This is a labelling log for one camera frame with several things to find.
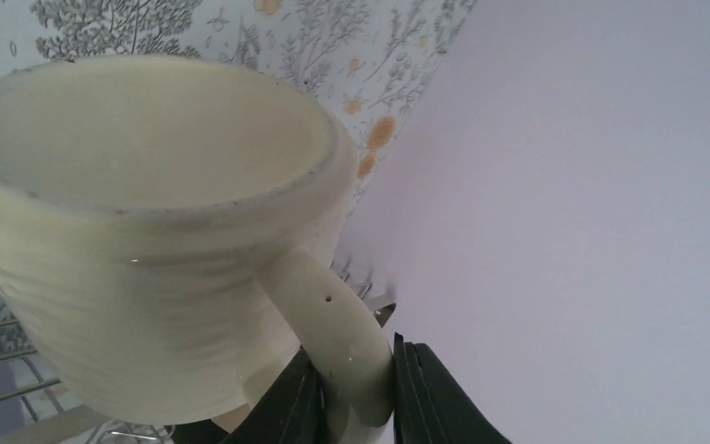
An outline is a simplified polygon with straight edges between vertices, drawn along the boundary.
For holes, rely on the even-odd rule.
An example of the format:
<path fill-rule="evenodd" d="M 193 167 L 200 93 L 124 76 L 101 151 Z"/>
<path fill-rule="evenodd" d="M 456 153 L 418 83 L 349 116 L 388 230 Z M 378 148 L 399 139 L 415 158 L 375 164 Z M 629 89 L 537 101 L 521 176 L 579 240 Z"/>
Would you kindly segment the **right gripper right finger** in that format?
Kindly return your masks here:
<path fill-rule="evenodd" d="M 397 443 L 509 444 L 425 343 L 394 335 Z"/>

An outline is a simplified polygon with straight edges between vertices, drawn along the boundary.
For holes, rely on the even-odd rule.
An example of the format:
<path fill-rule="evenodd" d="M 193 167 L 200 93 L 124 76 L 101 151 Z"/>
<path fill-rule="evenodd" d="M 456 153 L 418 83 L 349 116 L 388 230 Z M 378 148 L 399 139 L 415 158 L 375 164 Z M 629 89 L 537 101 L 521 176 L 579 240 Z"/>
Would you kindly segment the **cream ribbed mug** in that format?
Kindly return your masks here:
<path fill-rule="evenodd" d="M 330 268 L 360 161 L 271 75 L 173 55 L 0 78 L 0 296 L 81 401 L 181 425 L 255 412 L 298 352 L 331 438 L 393 412 L 392 352 Z"/>

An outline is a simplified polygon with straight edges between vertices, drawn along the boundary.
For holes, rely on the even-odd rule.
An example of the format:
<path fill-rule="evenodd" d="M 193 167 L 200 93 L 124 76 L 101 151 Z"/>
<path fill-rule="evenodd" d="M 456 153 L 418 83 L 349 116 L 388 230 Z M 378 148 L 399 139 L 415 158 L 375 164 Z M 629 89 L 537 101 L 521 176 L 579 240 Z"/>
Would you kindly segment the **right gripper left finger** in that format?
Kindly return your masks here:
<path fill-rule="evenodd" d="M 322 441 L 323 428 L 322 379 L 300 350 L 234 431 L 211 420 L 167 431 L 181 444 L 313 444 Z"/>

